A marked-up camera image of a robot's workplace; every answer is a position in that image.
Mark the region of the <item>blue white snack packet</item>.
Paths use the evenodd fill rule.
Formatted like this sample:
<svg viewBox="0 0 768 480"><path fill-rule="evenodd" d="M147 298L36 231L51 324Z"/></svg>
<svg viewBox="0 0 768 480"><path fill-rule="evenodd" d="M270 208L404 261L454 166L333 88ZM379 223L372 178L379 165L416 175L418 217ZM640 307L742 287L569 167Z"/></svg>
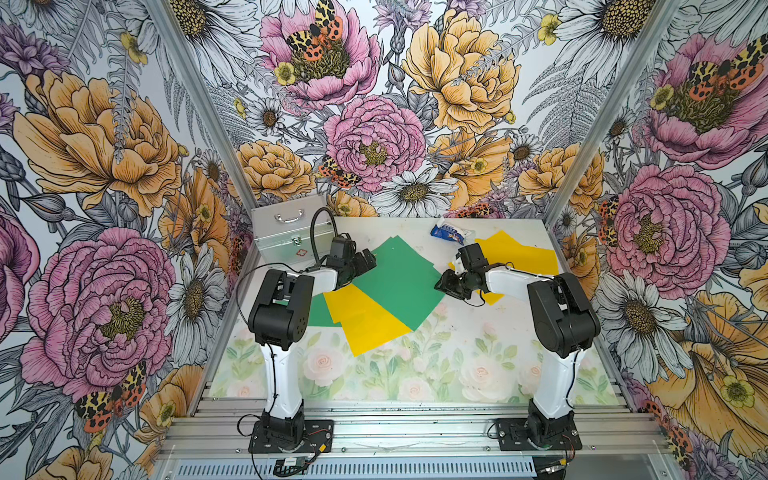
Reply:
<svg viewBox="0 0 768 480"><path fill-rule="evenodd" d="M430 230L434 238L455 242L466 246L475 242L476 235L473 230L458 226L455 222L441 218Z"/></svg>

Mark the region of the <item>aluminium corner post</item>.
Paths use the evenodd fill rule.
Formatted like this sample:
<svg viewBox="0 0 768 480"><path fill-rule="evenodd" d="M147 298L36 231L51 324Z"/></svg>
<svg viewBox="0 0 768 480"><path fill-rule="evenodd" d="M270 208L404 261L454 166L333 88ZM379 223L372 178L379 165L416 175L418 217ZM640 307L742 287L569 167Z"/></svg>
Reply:
<svg viewBox="0 0 768 480"><path fill-rule="evenodd" d="M149 1L147 8L159 31L160 38L173 59L179 73L179 78L186 83L186 88L196 111L200 115L213 145L232 179L244 208L250 213L258 206L257 201L245 177L242 166L236 157L236 148L230 141L218 115L203 75L200 73L196 61L187 47L183 32L175 19L170 4L167 1Z"/></svg>
<svg viewBox="0 0 768 480"><path fill-rule="evenodd" d="M620 101L629 95L630 89L635 85L644 65L656 54L662 36L670 26L679 5L680 1L657 1L651 10L646 26L640 31L637 43L630 51L627 64L618 69L614 84L600 106L573 164L546 211L544 224L547 228L551 228L555 224L560 212L575 193L575 189L591 165L612 119L620 110Z"/></svg>

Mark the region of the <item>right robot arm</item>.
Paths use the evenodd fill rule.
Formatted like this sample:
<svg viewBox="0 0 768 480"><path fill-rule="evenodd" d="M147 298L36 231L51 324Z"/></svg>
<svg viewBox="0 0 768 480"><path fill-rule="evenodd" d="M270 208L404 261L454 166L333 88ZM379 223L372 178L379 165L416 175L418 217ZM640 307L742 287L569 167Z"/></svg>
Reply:
<svg viewBox="0 0 768 480"><path fill-rule="evenodd" d="M584 353L600 333L597 319L576 277L565 272L542 276L492 264L478 270L443 272L435 289L458 300L479 290L528 302L536 337L546 350L539 385L525 418L499 418L492 424L502 451L582 448L572 393Z"/></svg>

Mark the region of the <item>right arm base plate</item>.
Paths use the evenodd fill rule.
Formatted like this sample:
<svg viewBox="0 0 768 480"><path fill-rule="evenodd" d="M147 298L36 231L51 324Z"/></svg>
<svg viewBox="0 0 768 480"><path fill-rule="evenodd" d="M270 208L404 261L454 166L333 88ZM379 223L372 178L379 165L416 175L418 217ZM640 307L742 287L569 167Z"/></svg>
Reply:
<svg viewBox="0 0 768 480"><path fill-rule="evenodd" d="M572 416L501 418L493 426L501 451L579 451L583 448Z"/></svg>

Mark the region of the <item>yellow paper sheet under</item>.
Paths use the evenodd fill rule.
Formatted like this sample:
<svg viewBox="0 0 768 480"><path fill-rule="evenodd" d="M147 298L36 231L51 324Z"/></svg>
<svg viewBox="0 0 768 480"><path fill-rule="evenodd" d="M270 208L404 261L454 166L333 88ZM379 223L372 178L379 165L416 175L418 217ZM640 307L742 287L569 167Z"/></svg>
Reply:
<svg viewBox="0 0 768 480"><path fill-rule="evenodd" d="M487 269L485 272L483 272L484 276L485 276L485 274L486 274L488 271L490 271L490 270L491 270L491 268L492 268L492 267L498 267L498 266L500 266L500 263L494 263L494 264L490 264L490 266L488 267L488 269ZM463 270L462 270L461 272L458 272L458 271L457 271L457 267L455 267L455 268L449 268L449 269L455 270L457 273L462 273L462 272L464 272ZM485 304L488 304L488 305L493 305L493 304L495 304L497 301L499 301L499 300L502 298L502 295L501 295L501 294L492 293L492 292L489 290L489 287L488 287L488 286L487 286L487 289L488 289L488 292L487 292L487 293L484 293L484 294L480 294L478 291L476 291L476 292L478 293L479 297L480 297L480 304L477 304L477 305L473 304L473 305L472 305L472 304L470 303L470 299L471 299L471 298L470 298L469 300L462 300L462 301L464 301L464 302L465 302L465 303L467 303L468 305L472 305L473 307L475 307L475 306L477 306L477 307L480 307L480 306L483 306L483 305L485 305Z"/></svg>

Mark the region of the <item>silver metal case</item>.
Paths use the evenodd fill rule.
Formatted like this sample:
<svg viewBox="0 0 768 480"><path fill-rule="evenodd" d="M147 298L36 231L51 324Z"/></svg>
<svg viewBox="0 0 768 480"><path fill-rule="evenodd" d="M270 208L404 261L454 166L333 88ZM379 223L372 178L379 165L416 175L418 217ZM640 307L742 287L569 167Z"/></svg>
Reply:
<svg viewBox="0 0 768 480"><path fill-rule="evenodd" d="M310 224L326 200L307 197L262 206L251 211L256 248L265 263L308 266L315 263Z"/></svg>

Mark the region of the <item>aluminium rail frame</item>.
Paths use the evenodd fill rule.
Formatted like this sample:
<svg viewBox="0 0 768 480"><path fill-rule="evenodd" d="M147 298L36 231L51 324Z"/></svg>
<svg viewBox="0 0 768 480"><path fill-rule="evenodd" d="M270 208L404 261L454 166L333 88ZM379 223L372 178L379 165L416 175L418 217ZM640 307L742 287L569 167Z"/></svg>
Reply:
<svg viewBox="0 0 768 480"><path fill-rule="evenodd" d="M191 414L174 420L160 450L162 460L247 457L254 417L261 398L204 394ZM400 403L309 401L309 419L331 419L334 457L481 456L500 455L492 423L523 418L519 404ZM626 404L579 405L576 429L579 456L663 455L670 449L649 414L634 413Z"/></svg>

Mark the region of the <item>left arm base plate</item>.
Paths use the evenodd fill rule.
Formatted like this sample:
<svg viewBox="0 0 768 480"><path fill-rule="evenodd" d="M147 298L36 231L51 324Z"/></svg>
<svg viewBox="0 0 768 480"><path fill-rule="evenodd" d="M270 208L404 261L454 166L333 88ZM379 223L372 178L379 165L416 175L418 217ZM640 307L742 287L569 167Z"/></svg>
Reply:
<svg viewBox="0 0 768 480"><path fill-rule="evenodd" d="M331 419L259 421L253 429L251 454L322 454L332 450L335 422Z"/></svg>

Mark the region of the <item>yellow paper sheet top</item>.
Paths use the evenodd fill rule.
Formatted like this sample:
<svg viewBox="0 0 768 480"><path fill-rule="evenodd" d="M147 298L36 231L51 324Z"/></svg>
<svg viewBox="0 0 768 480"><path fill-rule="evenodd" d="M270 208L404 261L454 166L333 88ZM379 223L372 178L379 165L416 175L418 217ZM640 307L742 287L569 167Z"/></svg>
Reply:
<svg viewBox="0 0 768 480"><path fill-rule="evenodd" d="M509 264L514 269L539 275L554 276L559 273L553 250L522 245L506 232L497 232L487 239L478 239L476 243L490 264Z"/></svg>

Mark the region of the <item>aluminium corner post left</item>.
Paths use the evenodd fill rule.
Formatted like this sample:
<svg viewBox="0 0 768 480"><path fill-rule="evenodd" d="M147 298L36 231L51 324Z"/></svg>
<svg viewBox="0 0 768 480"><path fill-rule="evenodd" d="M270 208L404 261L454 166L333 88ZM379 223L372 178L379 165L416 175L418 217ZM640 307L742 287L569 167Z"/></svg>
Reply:
<svg viewBox="0 0 768 480"><path fill-rule="evenodd" d="M175 19L170 4L167 1L149 1L147 8L159 31L160 38L173 59L179 73L179 78L186 83L186 88L196 111L200 115L213 145L232 179L244 208L250 213L258 206L257 201L245 177L242 166L236 157L236 148L230 141L218 115L203 75L200 73L196 61L187 47L183 32Z"/></svg>

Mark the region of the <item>yellow paper sheet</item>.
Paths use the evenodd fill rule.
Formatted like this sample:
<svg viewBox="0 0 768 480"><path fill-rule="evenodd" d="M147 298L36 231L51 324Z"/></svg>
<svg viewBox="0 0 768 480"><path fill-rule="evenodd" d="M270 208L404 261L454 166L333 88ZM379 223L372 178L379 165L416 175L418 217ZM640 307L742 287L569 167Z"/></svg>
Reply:
<svg viewBox="0 0 768 480"><path fill-rule="evenodd" d="M353 284L324 293L323 297L334 324L374 321L388 315L379 303Z"/></svg>
<svg viewBox="0 0 768 480"><path fill-rule="evenodd" d="M539 275L554 276L559 273L553 250L522 245L506 232L497 232L487 239L478 239L476 243L490 264L509 264L514 269Z"/></svg>
<svg viewBox="0 0 768 480"><path fill-rule="evenodd" d="M374 321L341 324L354 356L363 355L412 332L397 317L386 311L388 312L386 317L380 317Z"/></svg>

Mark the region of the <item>aluminium corner post right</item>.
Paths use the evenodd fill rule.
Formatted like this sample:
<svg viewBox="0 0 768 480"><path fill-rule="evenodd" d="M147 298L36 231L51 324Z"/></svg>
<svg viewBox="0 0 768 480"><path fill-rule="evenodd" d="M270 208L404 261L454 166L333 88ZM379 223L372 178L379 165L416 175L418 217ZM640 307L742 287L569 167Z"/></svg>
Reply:
<svg viewBox="0 0 768 480"><path fill-rule="evenodd" d="M651 10L646 26L640 31L637 43L630 51L627 64L618 69L614 84L600 106L573 164L546 211L544 224L547 228L551 228L555 224L560 212L575 193L575 189L591 165L612 119L620 110L620 101L629 95L630 89L635 85L644 65L656 54L662 36L670 26L679 5L680 1L657 1Z"/></svg>

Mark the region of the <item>large green paper sheet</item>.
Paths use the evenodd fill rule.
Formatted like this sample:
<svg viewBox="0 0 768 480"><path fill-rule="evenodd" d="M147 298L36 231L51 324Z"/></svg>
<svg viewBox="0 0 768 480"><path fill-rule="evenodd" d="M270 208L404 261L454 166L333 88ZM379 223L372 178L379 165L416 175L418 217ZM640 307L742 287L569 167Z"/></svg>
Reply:
<svg viewBox="0 0 768 480"><path fill-rule="evenodd" d="M412 331L420 328L445 294L434 288L441 274L400 236L373 251L377 265L353 284Z"/></svg>

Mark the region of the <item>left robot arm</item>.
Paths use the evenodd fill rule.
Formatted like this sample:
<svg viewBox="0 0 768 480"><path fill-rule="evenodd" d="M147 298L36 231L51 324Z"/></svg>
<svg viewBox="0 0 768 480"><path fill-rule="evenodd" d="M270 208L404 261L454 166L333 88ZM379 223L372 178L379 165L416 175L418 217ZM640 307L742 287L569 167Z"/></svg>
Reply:
<svg viewBox="0 0 768 480"><path fill-rule="evenodd" d="M295 345L309 326L312 299L351 284L376 265L374 254L364 249L328 255L321 265L303 271L280 262L260 266L264 276L246 319L267 369L266 404L253 434L253 452L267 447L295 451L306 442Z"/></svg>

